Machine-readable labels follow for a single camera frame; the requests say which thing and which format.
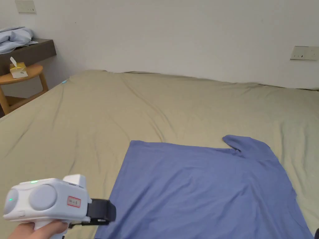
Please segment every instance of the finger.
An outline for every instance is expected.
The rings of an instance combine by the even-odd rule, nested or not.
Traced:
[[[21,223],[16,227],[8,239],[24,238],[30,236],[34,231],[34,223]]]
[[[44,227],[36,230],[30,239],[48,239],[52,237],[54,234],[59,234],[64,232],[68,228],[68,224],[66,222],[62,223],[61,221],[53,221]]]

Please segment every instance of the light switch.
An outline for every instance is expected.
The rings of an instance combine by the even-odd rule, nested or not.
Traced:
[[[37,13],[33,1],[16,0],[16,6],[19,13]]]
[[[295,46],[291,53],[291,60],[319,60],[319,47]]]

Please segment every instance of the round wooden stool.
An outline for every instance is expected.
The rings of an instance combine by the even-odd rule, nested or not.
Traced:
[[[26,68],[26,72],[28,73],[27,77],[14,79],[12,77],[11,73],[0,76],[0,105],[3,109],[3,112],[6,115],[9,114],[11,111],[14,111],[15,109],[19,108],[20,106],[39,97],[40,95],[43,95],[45,92],[47,92],[49,90],[48,85],[47,85],[47,81],[45,80],[45,77],[44,77],[42,71],[43,71],[43,67],[41,65],[34,64],[34,65],[28,66]],[[26,80],[32,79],[36,76],[39,76],[39,78],[40,78],[43,91],[41,91],[40,93],[37,93],[29,98],[23,99],[23,100],[15,103],[14,105],[9,106],[8,100],[1,89],[1,85],[7,85],[7,84],[13,84],[13,83],[21,82],[21,81],[26,81]]]

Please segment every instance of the device grip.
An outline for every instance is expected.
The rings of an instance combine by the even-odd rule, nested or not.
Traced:
[[[34,230],[38,230],[39,228],[44,227],[45,225],[49,224],[52,221],[53,220],[42,220],[42,221],[34,222]],[[62,233],[54,234],[52,237],[50,237],[50,239],[62,239],[63,235],[66,234],[67,231],[68,231],[68,229],[66,229]]]

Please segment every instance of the beige bed sheet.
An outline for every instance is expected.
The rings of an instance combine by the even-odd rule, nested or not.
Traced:
[[[75,173],[92,198],[108,198],[130,140],[225,148],[234,134],[271,147],[311,232],[319,227],[317,91],[89,70],[0,119],[0,134],[1,206],[13,185]],[[4,238],[14,227],[1,220]]]

